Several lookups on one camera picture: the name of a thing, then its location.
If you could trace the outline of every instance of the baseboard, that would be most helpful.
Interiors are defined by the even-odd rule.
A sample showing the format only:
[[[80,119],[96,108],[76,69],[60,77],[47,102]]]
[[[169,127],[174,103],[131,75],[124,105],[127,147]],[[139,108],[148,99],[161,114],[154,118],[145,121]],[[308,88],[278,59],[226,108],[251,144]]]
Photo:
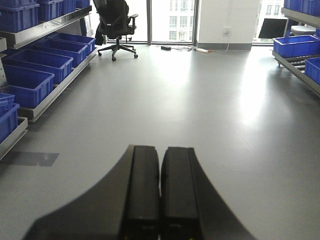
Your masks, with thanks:
[[[228,43],[205,43],[205,42],[197,42],[198,48],[201,49],[212,49],[212,50],[226,50],[228,47]],[[229,43],[228,50],[247,50],[250,51],[252,47],[252,43]]]

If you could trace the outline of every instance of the wall outlet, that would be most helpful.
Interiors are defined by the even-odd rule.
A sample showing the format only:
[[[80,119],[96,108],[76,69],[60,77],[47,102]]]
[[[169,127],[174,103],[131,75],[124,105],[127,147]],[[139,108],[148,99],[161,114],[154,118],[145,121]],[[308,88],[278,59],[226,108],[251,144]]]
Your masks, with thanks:
[[[223,29],[223,34],[225,36],[228,36],[228,35],[230,35],[230,33],[231,33],[231,27],[225,26],[224,29]]]

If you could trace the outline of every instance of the metal shelf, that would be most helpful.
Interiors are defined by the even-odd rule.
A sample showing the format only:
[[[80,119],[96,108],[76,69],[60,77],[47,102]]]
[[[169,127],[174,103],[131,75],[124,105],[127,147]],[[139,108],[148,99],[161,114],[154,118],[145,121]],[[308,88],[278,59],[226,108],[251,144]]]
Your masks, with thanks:
[[[0,143],[0,160],[16,145],[16,143],[27,133],[28,120],[26,117],[18,117],[18,127]]]
[[[286,69],[292,72],[296,77],[298,77],[302,82],[304,82],[315,94],[317,94],[320,97],[320,85],[318,85],[315,81],[313,81],[310,77],[308,77],[301,71],[304,69],[303,62],[306,59],[318,57],[318,55],[283,58],[275,51],[272,52],[272,55],[279,62],[279,64],[283,65]]]
[[[320,29],[320,17],[318,16],[312,16],[312,15],[299,12],[299,11],[294,11],[288,8],[282,8],[281,12],[289,19]]]
[[[6,38],[6,44],[9,48],[19,49],[24,45],[32,43],[34,40],[42,38],[54,31],[57,31],[77,20],[89,15],[92,6],[77,9],[74,12],[55,18],[51,21],[43,22],[37,26],[14,33],[0,31],[0,37]]]
[[[4,37],[0,37],[0,52],[7,50],[7,40]]]
[[[95,57],[98,49],[96,48],[86,59],[77,66],[69,76],[67,76],[57,87],[36,107],[18,109],[19,116],[28,118],[30,122],[35,122],[42,113],[54,102],[54,100],[68,87],[68,85],[78,76],[78,74],[89,64]]]

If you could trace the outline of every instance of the power cord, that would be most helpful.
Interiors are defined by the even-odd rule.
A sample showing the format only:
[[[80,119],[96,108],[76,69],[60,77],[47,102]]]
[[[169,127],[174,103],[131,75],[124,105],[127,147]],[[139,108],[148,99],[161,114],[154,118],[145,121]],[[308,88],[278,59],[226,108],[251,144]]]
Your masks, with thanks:
[[[212,52],[214,52],[214,53],[221,53],[221,54],[225,54],[226,52],[228,52],[229,46],[230,46],[229,40],[228,40],[228,35],[226,35],[225,37],[226,37],[226,42],[227,42],[226,50],[225,50],[225,51],[212,51]]]

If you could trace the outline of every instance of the chair backrest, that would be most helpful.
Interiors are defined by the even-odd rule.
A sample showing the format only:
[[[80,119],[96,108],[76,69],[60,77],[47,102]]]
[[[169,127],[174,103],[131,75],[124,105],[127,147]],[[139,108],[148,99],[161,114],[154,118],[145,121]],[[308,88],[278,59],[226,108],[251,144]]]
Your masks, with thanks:
[[[99,31],[109,39],[128,34],[129,8],[125,0],[93,0],[99,13]]]

